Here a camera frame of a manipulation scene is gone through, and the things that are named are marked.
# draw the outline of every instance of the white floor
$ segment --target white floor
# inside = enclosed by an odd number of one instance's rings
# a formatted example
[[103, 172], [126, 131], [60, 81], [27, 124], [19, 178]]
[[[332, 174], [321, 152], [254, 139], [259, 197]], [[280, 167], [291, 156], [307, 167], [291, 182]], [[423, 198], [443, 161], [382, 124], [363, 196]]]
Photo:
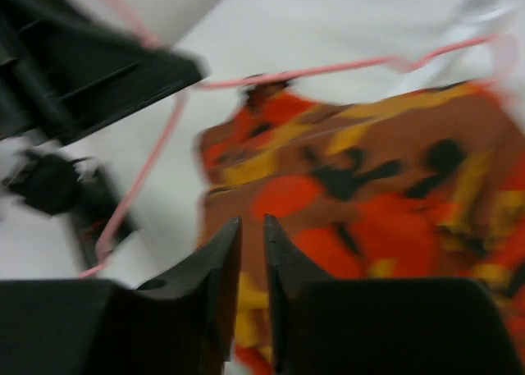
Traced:
[[[385, 53], [418, 57], [446, 26], [461, 0], [223, 0], [178, 43], [205, 58], [210, 80], [324, 65]], [[525, 49], [525, 12], [509, 32]], [[482, 48], [457, 65], [445, 81], [487, 73]], [[523, 89], [523, 61], [508, 81]], [[323, 75], [297, 80], [308, 96], [338, 103], [380, 98], [399, 75], [385, 68]], [[180, 126], [138, 198], [134, 211], [153, 239], [148, 250], [138, 243], [123, 247], [110, 269], [131, 285], [189, 254], [199, 224], [199, 196], [204, 184], [193, 154], [195, 135], [231, 114], [236, 89], [193, 91]], [[512, 113], [521, 121], [525, 93], [518, 93]], [[172, 101], [164, 100], [93, 136], [89, 147], [112, 164], [122, 190], [136, 172], [167, 119]], [[79, 153], [88, 152], [84, 144]], [[71, 249], [58, 221], [37, 222], [21, 209], [2, 205], [0, 277], [70, 277]]]
[[[121, 28], [129, 24], [105, 0], [71, 0], [92, 17]], [[137, 16], [165, 43], [174, 43], [221, 0], [126, 0]]]

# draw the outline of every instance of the black pattern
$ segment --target black pattern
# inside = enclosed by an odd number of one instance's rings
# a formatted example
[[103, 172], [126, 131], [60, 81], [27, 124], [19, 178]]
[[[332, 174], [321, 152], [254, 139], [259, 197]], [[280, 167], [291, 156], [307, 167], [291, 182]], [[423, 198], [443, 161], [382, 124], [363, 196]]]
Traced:
[[489, 254], [485, 248], [485, 240], [482, 238], [469, 237], [463, 241], [466, 244], [466, 248], [477, 254], [479, 257], [485, 258]]
[[525, 284], [525, 263], [521, 263], [518, 269], [512, 275], [504, 296], [512, 299]]
[[346, 157], [354, 162], [350, 168], [335, 168], [323, 163], [311, 147], [302, 148], [302, 152], [306, 160], [313, 166], [310, 174], [321, 183], [331, 197], [339, 201], [351, 200], [357, 190], [368, 182], [396, 176], [401, 172], [401, 161], [396, 159], [358, 174], [365, 155], [364, 151], [359, 148], [345, 151]]
[[452, 89], [452, 88], [455, 88], [456, 86], [463, 85], [463, 84], [465, 84], [467, 82], [468, 81], [455, 82], [455, 83], [450, 84], [450, 85], [436, 86], [435, 88], [429, 88], [428, 90], [430, 90], [431, 92], [442, 92], [444, 90]]
[[337, 236], [343, 241], [346, 248], [350, 249], [354, 254], [360, 255], [361, 251], [354, 238], [350, 235], [346, 229], [346, 225], [342, 222], [337, 222], [333, 224], [334, 230], [336, 231]]
[[[246, 79], [254, 78], [254, 77], [259, 77], [261, 75], [264, 75], [264, 74], [249, 75], [248, 77], [245, 77], [245, 78]], [[258, 110], [258, 108], [260, 106], [257, 106], [255, 104], [255, 102], [253, 101], [253, 96], [255, 95], [257, 90], [259, 90], [259, 89], [261, 89], [262, 87], [265, 87], [265, 86], [280, 86], [280, 87], [282, 87], [282, 89], [286, 89], [290, 85], [291, 85], [291, 80], [283, 80], [283, 81], [276, 81], [276, 82], [271, 82], [271, 83], [266, 83], [266, 84], [257, 84], [257, 85], [246, 86], [246, 87], [244, 87], [241, 90], [241, 94], [244, 95], [244, 105], [246, 107], [249, 107], [251, 110], [253, 110], [253, 112], [257, 112], [257, 110]]]
[[441, 185], [465, 160], [467, 154], [459, 147], [459, 143], [453, 139], [442, 139], [433, 144], [425, 156], [425, 165], [436, 174], [424, 178], [417, 184], [408, 188], [405, 196], [411, 199], [423, 199]]
[[234, 188], [235, 188], [234, 186], [222, 186], [221, 188], [215, 188], [215, 189], [209, 190], [206, 193], [206, 196], [208, 197], [208, 196], [211, 196], [212, 194], [227, 192], [227, 191], [233, 190]]
[[269, 122], [264, 122], [261, 125], [255, 127], [250, 133], [249, 138], [252, 139], [253, 137], [257, 137], [258, 135], [261, 135], [265, 131], [269, 131], [273, 129], [273, 125]]

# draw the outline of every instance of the yellow pattern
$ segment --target yellow pattern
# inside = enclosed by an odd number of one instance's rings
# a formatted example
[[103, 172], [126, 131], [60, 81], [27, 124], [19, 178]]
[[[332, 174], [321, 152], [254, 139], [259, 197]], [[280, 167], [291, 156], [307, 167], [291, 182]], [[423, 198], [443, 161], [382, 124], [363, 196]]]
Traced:
[[485, 281], [492, 290], [507, 287], [512, 273], [500, 264], [478, 264], [472, 269], [472, 278]]
[[388, 278], [392, 275], [394, 268], [394, 259], [385, 258], [378, 260], [368, 268], [368, 276], [371, 278]]
[[265, 358], [268, 363], [272, 362], [272, 348], [271, 348], [271, 346], [264, 346], [262, 348], [259, 348], [259, 352], [262, 354], [263, 358]]
[[270, 176], [276, 170], [276, 155], [264, 152], [222, 172], [226, 185], [243, 185]]
[[430, 108], [439, 106], [453, 98], [471, 94], [467, 86], [456, 86], [435, 93], [414, 94], [394, 96], [386, 98], [376, 103], [358, 104], [338, 113], [336, 117], [345, 118], [364, 118], [374, 117], [371, 121], [350, 126], [334, 134], [330, 143], [326, 147], [326, 155], [333, 155], [356, 145], [365, 135], [368, 129], [379, 121], [392, 118], [401, 112], [406, 112], [414, 108]]
[[269, 305], [268, 293], [260, 291], [248, 273], [241, 272], [235, 323], [235, 342], [237, 344], [244, 348], [260, 345], [258, 327], [253, 319], [253, 311], [259, 309], [267, 313]]
[[478, 196], [489, 167], [490, 152], [472, 153], [461, 164], [452, 199], [453, 212], [440, 225], [454, 234], [468, 234], [468, 211]]
[[305, 131], [310, 129], [312, 127], [311, 124], [305, 124], [300, 122], [306, 114], [314, 112], [319, 108], [319, 106], [320, 104], [316, 104], [308, 110], [305, 110], [304, 112], [301, 112], [300, 114], [296, 115], [283, 125], [277, 127], [272, 132], [272, 137], [270, 138], [270, 141], [268, 141], [268, 143], [266, 144], [266, 150], [274, 151], [276, 149], [279, 149], [283, 145], [288, 144], [288, 142], [291, 139], [302, 135]]
[[473, 93], [472, 87], [458, 85], [454, 88], [440, 92], [429, 92], [423, 94], [406, 94], [385, 98], [375, 103], [357, 104], [337, 114], [337, 117], [360, 118], [360, 117], [393, 117], [414, 108], [437, 107], [449, 102], [453, 98], [467, 96]]
[[[366, 131], [379, 121], [393, 117], [401, 112], [414, 108], [429, 108], [439, 106], [453, 98], [472, 94], [473, 89], [468, 85], [459, 85], [435, 93], [400, 95], [387, 98], [376, 103], [358, 104], [339, 112], [335, 117], [376, 117], [369, 122], [351, 126], [336, 133], [328, 147], [326, 154], [338, 153], [355, 145]], [[308, 131], [312, 125], [300, 123], [304, 115], [315, 111], [320, 104], [301, 112], [272, 132], [272, 137], [261, 153], [236, 166], [223, 170], [225, 185], [243, 185], [270, 176], [276, 170], [275, 152], [292, 139]]]
[[489, 241], [494, 242], [512, 234], [516, 221], [523, 215], [524, 210], [524, 191], [504, 190], [499, 192], [495, 199]]
[[452, 236], [451, 234], [441, 234], [440, 235], [441, 248], [445, 252], [461, 252], [465, 249], [465, 245], [457, 236]]
[[261, 153], [236, 166], [223, 170], [225, 185], [243, 185], [270, 176], [276, 170], [276, 151], [291, 139], [303, 134], [311, 125], [301, 124], [302, 117], [318, 108], [319, 104], [279, 126], [272, 132], [272, 138]]
[[338, 131], [332, 136], [330, 143], [326, 147], [325, 154], [333, 155], [356, 145], [375, 122], [362, 123]]

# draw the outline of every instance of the black plastic part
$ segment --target black plastic part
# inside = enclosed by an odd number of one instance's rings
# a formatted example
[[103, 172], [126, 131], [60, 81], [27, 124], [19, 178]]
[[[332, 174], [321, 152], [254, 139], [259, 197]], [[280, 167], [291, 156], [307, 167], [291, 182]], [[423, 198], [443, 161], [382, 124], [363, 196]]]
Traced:
[[[79, 243], [85, 268], [98, 264], [95, 244], [120, 201], [121, 197], [104, 167], [88, 171], [88, 175], [80, 180], [75, 203], [68, 209], [67, 219]], [[137, 230], [137, 224], [127, 214], [113, 236], [112, 248], [115, 249]]]
[[80, 186], [75, 166], [55, 153], [26, 150], [23, 156], [24, 161], [2, 181], [7, 190], [21, 196], [27, 206], [51, 216], [71, 209]]
[[[25, 205], [41, 213], [67, 214], [84, 267], [96, 266], [95, 244], [121, 201], [111, 177], [103, 166], [87, 169], [81, 176], [79, 165], [84, 159], [68, 160], [58, 153], [43, 154], [33, 149], [23, 155], [23, 162], [2, 183], [21, 196]], [[112, 239], [112, 248], [137, 230], [127, 214]]]
[[67, 0], [0, 0], [0, 139], [39, 128], [69, 144], [202, 79]]
[[133, 291], [104, 280], [2, 281], [0, 373], [219, 375], [239, 270], [233, 220], [163, 273], [160, 285]]
[[523, 374], [497, 308], [475, 281], [336, 280], [274, 217], [265, 235], [276, 373]]

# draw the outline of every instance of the patterned cloth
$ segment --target patterned cloth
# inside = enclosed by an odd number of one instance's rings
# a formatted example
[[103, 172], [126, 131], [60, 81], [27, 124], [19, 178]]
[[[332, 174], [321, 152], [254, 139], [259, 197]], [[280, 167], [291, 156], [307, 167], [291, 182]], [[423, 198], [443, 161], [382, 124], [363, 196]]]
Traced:
[[495, 93], [465, 82], [336, 106], [279, 83], [247, 96], [199, 139], [212, 184], [200, 243], [243, 220], [235, 339], [244, 356], [271, 358], [270, 213], [334, 277], [483, 281], [525, 359], [525, 138]]

